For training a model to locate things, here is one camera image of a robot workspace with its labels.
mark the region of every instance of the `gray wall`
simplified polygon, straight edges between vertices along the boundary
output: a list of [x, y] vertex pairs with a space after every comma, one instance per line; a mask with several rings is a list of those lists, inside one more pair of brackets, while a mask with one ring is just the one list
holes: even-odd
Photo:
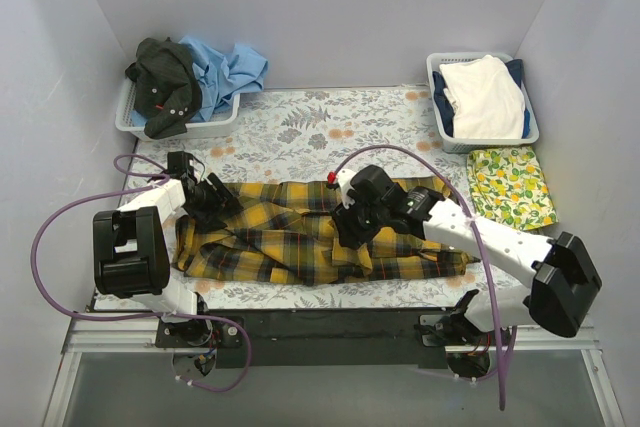
[[[113, 127], [124, 54], [95, 0], [0, 0], [0, 425], [40, 425], [69, 319], [40, 298], [31, 240], [72, 199], [122, 187], [111, 159], [130, 152]], [[66, 214], [46, 234], [43, 277], [66, 306], [91, 298], [91, 218]]]
[[640, 425], [639, 0], [546, 0], [518, 53], [562, 229], [603, 279], [593, 309], [627, 425]]
[[543, 0], [98, 0], [131, 58], [145, 36], [253, 45], [270, 87], [425, 82], [431, 52], [514, 53]]

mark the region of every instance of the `navy blue garment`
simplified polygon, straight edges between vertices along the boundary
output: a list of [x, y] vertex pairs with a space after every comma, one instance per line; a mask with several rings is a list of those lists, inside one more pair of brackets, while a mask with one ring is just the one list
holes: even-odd
[[[507, 70], [509, 70], [509, 74], [513, 81], [518, 85], [518, 87], [522, 87], [522, 77], [524, 77], [524, 64], [521, 59], [514, 59], [506, 64]], [[444, 81], [444, 77], [440, 74], [440, 72], [433, 72], [433, 101], [436, 103], [438, 110], [440, 111], [440, 118], [442, 119], [442, 126], [444, 127], [444, 132], [449, 136], [453, 137], [453, 116], [455, 115], [453, 112], [453, 107], [447, 100], [447, 96], [444, 95], [444, 89], [447, 87], [446, 82]], [[526, 138], [529, 135], [529, 122], [531, 120], [531, 113], [529, 109], [525, 107], [524, 109], [524, 129], [522, 131], [522, 138]]]

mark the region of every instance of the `yellow lemon print fabric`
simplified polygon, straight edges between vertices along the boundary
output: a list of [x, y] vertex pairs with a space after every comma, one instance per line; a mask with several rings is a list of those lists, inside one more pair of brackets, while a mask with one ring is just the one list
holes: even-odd
[[474, 150], [467, 175], [478, 214], [519, 230], [558, 221], [531, 147]]

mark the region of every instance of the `gray basket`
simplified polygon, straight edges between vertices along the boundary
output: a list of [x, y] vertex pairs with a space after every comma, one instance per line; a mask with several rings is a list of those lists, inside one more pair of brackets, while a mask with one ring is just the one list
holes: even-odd
[[[187, 124], [187, 132], [169, 137], [170, 139], [207, 139], [210, 137], [227, 137], [238, 127], [238, 109], [240, 95], [233, 97], [231, 110], [222, 114], [214, 114], [212, 122], [194, 122]], [[153, 141], [144, 134], [144, 127], [135, 127], [131, 121], [131, 112], [136, 99], [136, 84], [125, 79], [120, 93], [120, 102], [116, 111], [116, 128], [129, 132], [140, 140]]]
[[[495, 52], [456, 52], [451, 54], [431, 54], [427, 57], [427, 77], [429, 78], [429, 89], [431, 90], [431, 98], [433, 99], [433, 72], [440, 72], [440, 64], [453, 64], [457, 62], [471, 62], [472, 60], [481, 59], [485, 55], [493, 55], [503, 62], [513, 60], [513, 57], [507, 54], [499, 54]], [[527, 95], [527, 90], [522, 83], [522, 93], [524, 94], [524, 105], [529, 111], [529, 135], [524, 139], [456, 139], [448, 136], [444, 131], [440, 110], [434, 103], [434, 111], [436, 114], [436, 122], [438, 124], [438, 132], [442, 137], [442, 150], [451, 154], [466, 154], [472, 150], [487, 149], [490, 147], [506, 147], [510, 145], [530, 145], [538, 140], [540, 132], [538, 131], [538, 123], [533, 114], [533, 108]]]

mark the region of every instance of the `folded white towel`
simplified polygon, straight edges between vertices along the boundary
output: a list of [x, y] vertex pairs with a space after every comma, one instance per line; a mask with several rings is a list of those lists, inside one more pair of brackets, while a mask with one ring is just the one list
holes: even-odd
[[458, 139], [521, 139], [524, 95], [500, 59], [441, 64], [444, 89], [453, 107], [453, 136]]

